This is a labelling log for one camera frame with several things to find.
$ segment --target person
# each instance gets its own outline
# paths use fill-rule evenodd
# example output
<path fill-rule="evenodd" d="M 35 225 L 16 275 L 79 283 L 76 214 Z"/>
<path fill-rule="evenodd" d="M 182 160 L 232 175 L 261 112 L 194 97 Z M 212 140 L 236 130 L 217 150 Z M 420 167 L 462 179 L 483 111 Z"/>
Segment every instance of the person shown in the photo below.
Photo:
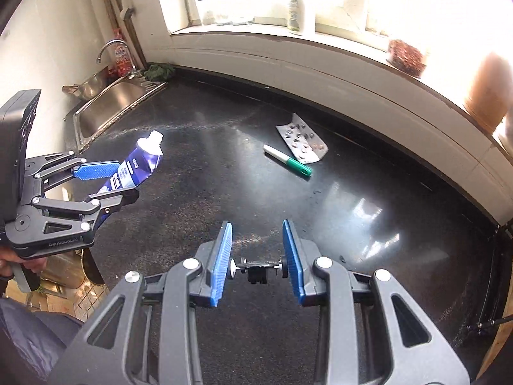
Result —
<path fill-rule="evenodd" d="M 4 279 L 12 277 L 10 262 L 40 273 L 47 258 L 26 261 L 0 246 L 0 276 Z M 15 300 L 0 298 L 0 385 L 45 384 L 82 324 L 67 314 L 31 312 Z"/>

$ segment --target human hand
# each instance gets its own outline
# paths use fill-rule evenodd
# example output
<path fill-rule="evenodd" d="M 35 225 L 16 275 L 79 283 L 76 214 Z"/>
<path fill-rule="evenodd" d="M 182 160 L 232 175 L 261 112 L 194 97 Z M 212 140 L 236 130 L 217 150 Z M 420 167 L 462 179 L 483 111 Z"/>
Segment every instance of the human hand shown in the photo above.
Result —
<path fill-rule="evenodd" d="M 46 261 L 47 258 L 38 258 L 26 261 L 19 258 L 17 254 L 7 246 L 0 246 L 0 276 L 3 277 L 12 276 L 12 269 L 9 262 L 21 263 L 27 269 L 37 274 L 46 267 Z"/>

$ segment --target black countertop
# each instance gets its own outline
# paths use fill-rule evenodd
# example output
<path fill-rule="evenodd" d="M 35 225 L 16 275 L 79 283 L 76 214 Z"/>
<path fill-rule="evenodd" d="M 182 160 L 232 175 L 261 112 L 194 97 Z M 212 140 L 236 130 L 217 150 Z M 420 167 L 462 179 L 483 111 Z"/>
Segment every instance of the black countertop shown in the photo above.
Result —
<path fill-rule="evenodd" d="M 139 200 L 97 233 L 91 250 L 107 284 L 129 270 L 167 271 L 213 240 L 225 219 L 233 256 L 277 259 L 291 218 L 301 237 L 350 269 L 390 270 L 473 376 L 491 343 L 466 333 L 487 287 L 486 236 L 398 166 L 311 121 L 329 152 L 311 165 L 310 180 L 271 160 L 264 144 L 287 152 L 275 125 L 289 123 L 293 110 L 281 107 L 177 78 L 90 145 L 82 155 L 89 160 L 123 160 L 139 137 L 164 135 L 163 160 Z M 73 181 L 74 198 L 102 184 Z M 238 276 L 219 308 L 198 311 L 204 381 L 311 383 L 316 334 L 317 310 L 299 307 L 288 280 L 250 285 Z"/>

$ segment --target metal bowl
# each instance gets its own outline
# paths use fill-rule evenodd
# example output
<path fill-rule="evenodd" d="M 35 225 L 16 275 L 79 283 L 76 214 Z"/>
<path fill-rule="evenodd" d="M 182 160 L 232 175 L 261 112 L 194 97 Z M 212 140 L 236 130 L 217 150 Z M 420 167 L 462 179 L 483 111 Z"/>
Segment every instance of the metal bowl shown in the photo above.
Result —
<path fill-rule="evenodd" d="M 84 101 L 92 100 L 107 88 L 108 77 L 109 67 L 106 66 L 78 87 L 73 95 Z"/>

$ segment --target green and white marker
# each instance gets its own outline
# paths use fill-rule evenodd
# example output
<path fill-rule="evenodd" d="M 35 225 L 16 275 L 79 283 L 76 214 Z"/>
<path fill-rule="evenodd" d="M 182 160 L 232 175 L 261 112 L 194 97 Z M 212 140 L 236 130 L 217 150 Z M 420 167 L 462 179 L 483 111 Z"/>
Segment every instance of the green and white marker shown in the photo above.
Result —
<path fill-rule="evenodd" d="M 280 162 L 283 162 L 289 168 L 292 168 L 294 171 L 299 172 L 302 175 L 305 175 L 305 176 L 312 175 L 311 168 L 299 163 L 297 160 L 291 158 L 290 156 L 284 154 L 283 152 L 280 152 L 279 150 L 271 148 L 268 145 L 264 145 L 264 152 L 270 154 L 272 157 L 278 159 Z"/>

